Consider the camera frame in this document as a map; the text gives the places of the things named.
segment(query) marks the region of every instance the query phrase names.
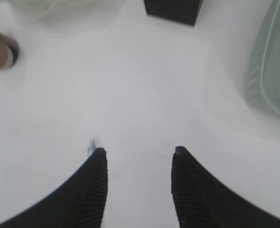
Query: white surface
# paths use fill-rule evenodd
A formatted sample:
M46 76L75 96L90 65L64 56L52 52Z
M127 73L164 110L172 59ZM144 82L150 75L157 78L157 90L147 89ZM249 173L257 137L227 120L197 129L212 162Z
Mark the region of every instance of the white surface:
M0 72L0 222L108 151L105 227L178 227L172 154L280 216L280 125L255 115L242 83L270 0L205 0L197 26L147 17L141 0L41 24L0 5L22 55Z

